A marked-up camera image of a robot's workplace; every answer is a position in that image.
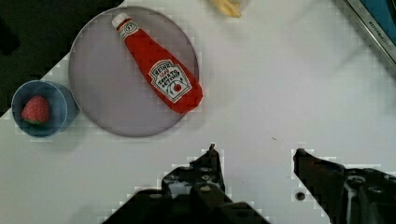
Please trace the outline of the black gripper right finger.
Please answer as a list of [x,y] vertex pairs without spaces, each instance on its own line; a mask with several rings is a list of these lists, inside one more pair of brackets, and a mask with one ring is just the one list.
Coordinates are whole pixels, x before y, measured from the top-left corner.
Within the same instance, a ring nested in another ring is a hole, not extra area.
[[346,168],[302,148],[293,156],[300,181],[331,224],[396,224],[396,179],[374,168]]

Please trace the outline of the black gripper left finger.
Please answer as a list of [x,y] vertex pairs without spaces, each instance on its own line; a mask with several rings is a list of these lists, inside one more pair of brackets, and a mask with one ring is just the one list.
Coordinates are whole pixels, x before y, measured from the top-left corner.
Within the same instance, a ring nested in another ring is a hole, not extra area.
[[159,189],[142,189],[102,224],[270,224],[248,203],[225,193],[219,153],[204,155],[167,174]]

